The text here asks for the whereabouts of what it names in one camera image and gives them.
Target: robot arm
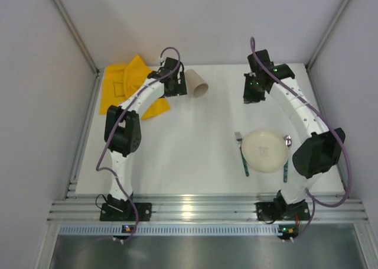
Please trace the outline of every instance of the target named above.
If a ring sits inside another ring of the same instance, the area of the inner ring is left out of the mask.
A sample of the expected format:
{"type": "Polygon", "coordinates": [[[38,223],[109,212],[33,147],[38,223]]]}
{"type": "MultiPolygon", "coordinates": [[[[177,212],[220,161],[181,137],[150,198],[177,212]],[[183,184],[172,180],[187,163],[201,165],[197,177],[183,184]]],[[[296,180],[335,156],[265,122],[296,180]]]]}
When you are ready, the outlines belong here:
{"type": "MultiPolygon", "coordinates": [[[[161,82],[155,82],[154,78],[147,78],[143,85],[132,95],[129,99],[119,105],[119,108],[126,109],[131,103],[129,112],[137,115],[143,115],[146,110],[158,99],[164,96],[164,84],[161,82]]],[[[133,151],[137,149],[141,142],[141,136],[134,138],[133,151]]],[[[119,182],[125,189],[126,193],[133,193],[131,186],[131,174],[132,174],[132,161],[134,152],[123,156],[122,153],[113,150],[110,152],[112,158],[112,169],[118,175],[119,182]]],[[[121,192],[115,177],[112,177],[112,186],[109,192],[113,198],[117,200],[127,201],[126,196],[121,192]]]]}
{"type": "Polygon", "coordinates": [[[121,191],[119,184],[126,193],[132,196],[133,153],[138,149],[142,139],[139,115],[143,115],[158,98],[187,94],[184,71],[180,72],[180,78],[178,78],[176,67],[178,67],[178,60],[168,57],[164,62],[164,66],[160,67],[157,72],[151,72],[143,85],[129,99],[119,106],[110,106],[107,110],[106,142],[123,113],[125,115],[120,123],[125,123],[116,127],[108,146],[112,158],[112,169],[117,174],[117,177],[112,177],[109,195],[106,203],[102,206],[101,221],[125,221],[131,214],[130,202],[121,191]]]}
{"type": "MultiPolygon", "coordinates": [[[[278,79],[294,90],[306,100],[292,70],[286,65],[275,66],[266,50],[256,52],[257,57],[278,79]]],[[[293,165],[298,172],[288,183],[285,183],[278,192],[275,201],[266,208],[259,209],[258,217],[262,221],[294,219],[296,211],[307,207],[305,203],[306,188],[311,187],[322,173],[337,164],[341,147],[329,132],[327,126],[283,86],[277,84],[256,62],[253,54],[248,57],[251,72],[245,74],[244,103],[258,103],[265,100],[265,93],[269,93],[286,113],[295,127],[302,145],[292,156],[293,165]]],[[[342,141],[345,134],[341,128],[335,130],[342,141]]],[[[264,206],[265,202],[258,203],[257,207],[264,206]]]]}

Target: white bowl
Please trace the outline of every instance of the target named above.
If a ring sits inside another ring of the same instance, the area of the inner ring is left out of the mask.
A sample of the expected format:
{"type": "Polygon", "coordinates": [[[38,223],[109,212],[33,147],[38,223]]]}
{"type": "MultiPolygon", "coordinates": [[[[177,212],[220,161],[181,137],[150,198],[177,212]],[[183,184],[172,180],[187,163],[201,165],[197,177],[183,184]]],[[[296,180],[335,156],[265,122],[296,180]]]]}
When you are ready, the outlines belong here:
{"type": "Polygon", "coordinates": [[[268,129],[256,130],[245,136],[242,152],[251,167],[266,173],[279,170],[289,157],[285,140],[277,132],[268,129]]]}

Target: white table surface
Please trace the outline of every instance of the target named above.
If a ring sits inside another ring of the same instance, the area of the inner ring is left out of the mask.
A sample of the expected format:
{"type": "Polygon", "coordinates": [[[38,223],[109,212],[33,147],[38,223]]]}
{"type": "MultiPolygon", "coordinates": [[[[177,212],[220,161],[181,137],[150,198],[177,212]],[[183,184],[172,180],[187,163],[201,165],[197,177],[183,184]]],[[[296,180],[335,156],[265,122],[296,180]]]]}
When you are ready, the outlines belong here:
{"type": "MultiPolygon", "coordinates": [[[[304,95],[316,106],[303,64],[289,64],[304,95]]],[[[168,98],[171,110],[141,121],[142,142],[133,161],[132,186],[138,194],[259,194],[276,193],[282,186],[283,169],[262,173],[249,167],[244,173],[235,131],[246,135],[270,128],[292,137],[291,154],[300,146],[298,135],[278,104],[267,95],[264,102],[243,104],[244,73],[248,65],[187,66],[205,81],[208,92],[201,98],[168,98]]],[[[95,170],[105,145],[105,115],[99,115],[101,90],[80,168],[77,195],[109,193],[111,174],[95,170]]],[[[103,166],[111,167],[109,151],[103,166]]],[[[296,173],[289,160],[288,180],[296,173]]],[[[343,193],[336,167],[311,188],[313,193],[343,193]]]]}

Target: white wall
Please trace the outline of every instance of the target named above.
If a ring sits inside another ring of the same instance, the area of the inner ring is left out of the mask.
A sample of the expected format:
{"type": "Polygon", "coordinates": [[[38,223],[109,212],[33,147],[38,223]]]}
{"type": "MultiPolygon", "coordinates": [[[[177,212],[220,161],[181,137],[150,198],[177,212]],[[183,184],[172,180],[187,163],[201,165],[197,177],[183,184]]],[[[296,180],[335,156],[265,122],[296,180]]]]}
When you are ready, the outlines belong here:
{"type": "Polygon", "coordinates": [[[378,2],[352,0],[312,70],[326,116],[346,132],[354,175],[378,237],[378,2]]]}
{"type": "Polygon", "coordinates": [[[0,268],[31,268],[93,74],[50,0],[0,0],[0,268]]]}
{"type": "Polygon", "coordinates": [[[175,46],[186,64],[246,63],[249,37],[275,61],[306,62],[341,0],[62,0],[97,65],[175,46]]]}

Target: cardboard tube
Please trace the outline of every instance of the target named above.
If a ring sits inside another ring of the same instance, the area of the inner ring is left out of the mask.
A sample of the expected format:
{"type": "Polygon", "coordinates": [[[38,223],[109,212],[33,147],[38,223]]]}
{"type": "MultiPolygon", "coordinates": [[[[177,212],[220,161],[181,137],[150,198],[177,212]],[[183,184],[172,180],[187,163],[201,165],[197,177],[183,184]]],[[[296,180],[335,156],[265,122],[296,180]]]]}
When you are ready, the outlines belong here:
{"type": "Polygon", "coordinates": [[[187,87],[194,98],[203,96],[208,89],[208,84],[193,69],[185,71],[185,81],[187,87]]]}

